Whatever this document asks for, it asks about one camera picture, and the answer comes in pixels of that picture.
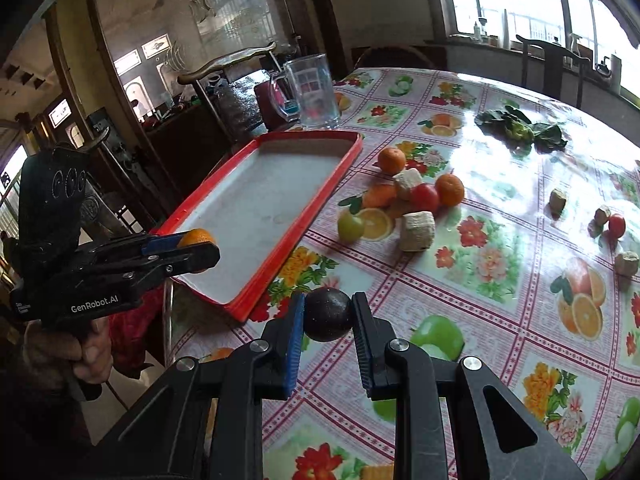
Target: red tomato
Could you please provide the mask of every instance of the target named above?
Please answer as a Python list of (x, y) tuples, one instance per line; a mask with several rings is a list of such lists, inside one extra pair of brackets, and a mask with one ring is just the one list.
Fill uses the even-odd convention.
[(614, 238), (621, 238), (626, 231), (625, 217), (619, 213), (613, 213), (609, 217), (609, 232)]
[(435, 186), (418, 184), (411, 190), (411, 204), (416, 211), (431, 211), (435, 213), (440, 206), (440, 199)]

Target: floral tablecloth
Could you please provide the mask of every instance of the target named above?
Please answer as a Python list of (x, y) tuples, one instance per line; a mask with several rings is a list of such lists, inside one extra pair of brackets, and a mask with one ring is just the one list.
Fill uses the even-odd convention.
[[(286, 312), (294, 290), (364, 291), (373, 313), (401, 337), (412, 338), (430, 316), (459, 329), (462, 353), (449, 351), (450, 358), (483, 359), (588, 478), (605, 462), (613, 467), (636, 437), (640, 410), (640, 278), (613, 270), (620, 251), (640, 253), (640, 149), (566, 104), (474, 76), (359, 70), (335, 90), (340, 127), (364, 138), (356, 163), (244, 326), (177, 291), (172, 358), (202, 358), (259, 336), (268, 319)], [(474, 124), (479, 111), (507, 104), (534, 122), (560, 124), (566, 151), (510, 151)], [(453, 172), (466, 186), (461, 206), (436, 219), (434, 243), (423, 253), (398, 249), (401, 205), (380, 207), (375, 192), (364, 195), (389, 183), (376, 167), (386, 146), (402, 150), (425, 182)], [(547, 205), (555, 187), (568, 196), (557, 219)], [(336, 222), (353, 202), (372, 230), (345, 246)], [(603, 203), (625, 215), (617, 242), (590, 225)], [(265, 477), (325, 472), (348, 480), (365, 464), (393, 460), (393, 411), (367, 399), (352, 339), (305, 339), (293, 396), (264, 403)], [(632, 423), (624, 431), (621, 414)], [(445, 409), (442, 415), (455, 478)]]

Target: transparent glass pitcher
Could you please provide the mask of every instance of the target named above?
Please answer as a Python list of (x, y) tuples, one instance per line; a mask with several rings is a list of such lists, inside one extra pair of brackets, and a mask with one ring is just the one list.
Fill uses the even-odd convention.
[[(292, 96), (280, 91), (278, 80), (283, 78)], [(284, 120), (299, 119), (307, 128), (335, 128), (340, 121), (325, 54), (287, 61), (282, 72), (271, 75), (269, 98)]]

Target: dark purple fruit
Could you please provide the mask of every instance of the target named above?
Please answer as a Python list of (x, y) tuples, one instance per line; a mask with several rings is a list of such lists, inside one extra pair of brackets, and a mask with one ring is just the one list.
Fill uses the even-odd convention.
[(341, 290), (321, 286), (305, 297), (304, 329), (314, 341), (326, 343), (345, 335), (353, 326), (350, 298)]

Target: tablecloth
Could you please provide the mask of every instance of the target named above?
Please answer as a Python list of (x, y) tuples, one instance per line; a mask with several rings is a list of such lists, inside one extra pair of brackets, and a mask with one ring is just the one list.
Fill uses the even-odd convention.
[[(374, 315), (388, 319), (400, 337), (411, 339), (425, 319), (438, 320), (444, 333), (459, 330), (462, 352), (450, 358), (480, 357), (588, 478), (603, 459), (612, 467), (625, 445), (619, 441), (638, 432), (640, 410), (640, 278), (621, 278), (613, 265), (620, 251), (640, 253), (640, 149), (567, 104), (475, 76), (366, 69), (336, 83), (335, 91), (340, 128), (364, 140), (356, 163), (245, 325), (177, 290), (172, 358), (203, 358), (259, 336), (268, 319), (287, 309), (293, 290), (364, 291)], [(565, 151), (510, 150), (474, 124), (478, 112), (505, 105), (534, 122), (559, 124)], [(371, 200), (362, 205), (375, 240), (338, 241), (338, 202), (389, 184), (376, 166), (387, 146), (402, 150), (406, 166), (425, 182), (453, 172), (465, 184), (464, 202), (437, 218), (434, 243), (423, 253), (399, 251), (395, 219), (402, 211), (370, 206)], [(568, 197), (559, 218), (547, 204), (556, 187)], [(602, 204), (625, 216), (626, 233), (617, 241), (590, 225)], [(264, 402), (266, 478), (307, 478), (315, 469), (348, 480), (365, 464), (393, 460), (392, 410), (367, 399), (352, 339), (351, 333), (327, 344), (305, 338), (292, 397)], [(452, 336), (446, 339), (440, 349), (458, 353)], [(621, 414), (632, 423), (624, 431), (616, 428)]]

